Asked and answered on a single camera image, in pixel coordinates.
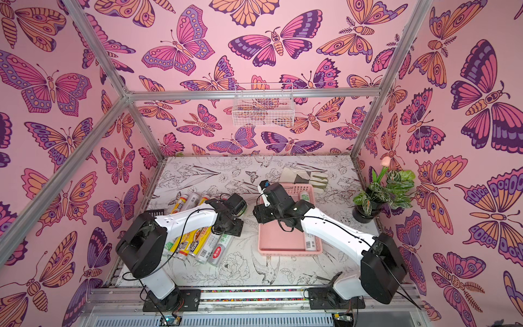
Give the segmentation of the pink plastic basket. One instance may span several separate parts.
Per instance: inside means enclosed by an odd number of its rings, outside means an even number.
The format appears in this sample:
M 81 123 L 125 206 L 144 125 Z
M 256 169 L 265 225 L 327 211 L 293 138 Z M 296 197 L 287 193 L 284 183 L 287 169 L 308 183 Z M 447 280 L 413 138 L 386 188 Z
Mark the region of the pink plastic basket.
M 281 184 L 287 193 L 295 200 L 300 199 L 300 192 L 307 191 L 311 194 L 311 200 L 315 204 L 313 187 L 309 184 Z M 322 252 L 322 243 L 316 237 L 317 251 L 305 251 L 304 233 L 299 230 L 284 232 L 280 229 L 278 222 L 259 224 L 258 252 L 267 256 L 318 256 Z

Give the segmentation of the white green wrap roll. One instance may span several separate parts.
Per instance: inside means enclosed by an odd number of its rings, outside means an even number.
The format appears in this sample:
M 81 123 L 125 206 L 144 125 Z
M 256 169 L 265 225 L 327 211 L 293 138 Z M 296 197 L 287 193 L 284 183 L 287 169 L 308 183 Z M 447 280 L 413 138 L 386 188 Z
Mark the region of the white green wrap roll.
M 311 194 L 307 191 L 300 192 L 300 199 L 313 204 L 313 201 L 311 200 Z M 306 252 L 316 252 L 317 251 L 316 237 L 312 234 L 308 234 L 305 232 L 304 238 L 305 238 L 305 251 Z

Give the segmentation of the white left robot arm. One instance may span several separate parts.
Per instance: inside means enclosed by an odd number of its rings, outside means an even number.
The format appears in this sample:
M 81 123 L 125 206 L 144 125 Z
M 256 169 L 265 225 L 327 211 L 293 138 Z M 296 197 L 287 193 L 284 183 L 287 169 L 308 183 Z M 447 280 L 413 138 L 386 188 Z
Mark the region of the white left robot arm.
M 138 280 L 163 301 L 173 296 L 177 288 L 167 274 L 162 260 L 165 246 L 183 235 L 209 228 L 213 234 L 239 237 L 242 232 L 241 214 L 247 203 L 237 193 L 226 200 L 210 199 L 197 207 L 170 215 L 137 216 L 117 245 L 117 255 L 129 269 L 133 280 Z

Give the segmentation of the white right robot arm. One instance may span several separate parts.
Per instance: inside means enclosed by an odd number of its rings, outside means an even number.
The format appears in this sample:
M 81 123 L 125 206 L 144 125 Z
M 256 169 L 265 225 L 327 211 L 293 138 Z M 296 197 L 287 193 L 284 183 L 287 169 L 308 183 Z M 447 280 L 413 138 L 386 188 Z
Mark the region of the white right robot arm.
M 376 237 L 346 226 L 306 200 L 295 201 L 280 183 L 265 180 L 257 188 L 263 200 L 253 210 L 258 223 L 278 222 L 292 231 L 313 235 L 358 264 L 359 272 L 342 272 L 332 280 L 332 290 L 338 297 L 349 300 L 369 296 L 389 305 L 403 288 L 407 265 L 392 237 L 385 233 Z

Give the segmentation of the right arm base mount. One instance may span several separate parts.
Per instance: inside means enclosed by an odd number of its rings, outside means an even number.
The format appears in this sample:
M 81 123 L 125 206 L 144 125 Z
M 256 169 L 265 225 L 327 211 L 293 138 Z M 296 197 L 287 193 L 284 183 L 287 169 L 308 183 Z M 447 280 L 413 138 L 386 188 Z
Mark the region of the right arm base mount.
M 310 287 L 304 291 L 304 298 L 309 301 L 311 309 L 323 309 L 323 310 L 347 310 L 351 309 L 365 309 L 366 305 L 362 297 L 353 297 L 348 300 L 343 299 L 338 295 L 334 289 L 334 284 L 339 280 L 342 272 L 338 272 L 329 281 L 326 286 L 323 287 Z

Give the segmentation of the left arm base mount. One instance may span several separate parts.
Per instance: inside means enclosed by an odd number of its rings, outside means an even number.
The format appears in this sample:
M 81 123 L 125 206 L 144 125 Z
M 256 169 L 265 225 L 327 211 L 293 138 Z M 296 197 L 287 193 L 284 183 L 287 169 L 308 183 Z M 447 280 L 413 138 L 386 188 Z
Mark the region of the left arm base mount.
M 158 299 L 152 291 L 148 291 L 143 312 L 193 312 L 200 305 L 202 291 L 200 289 L 176 288 L 166 298 Z

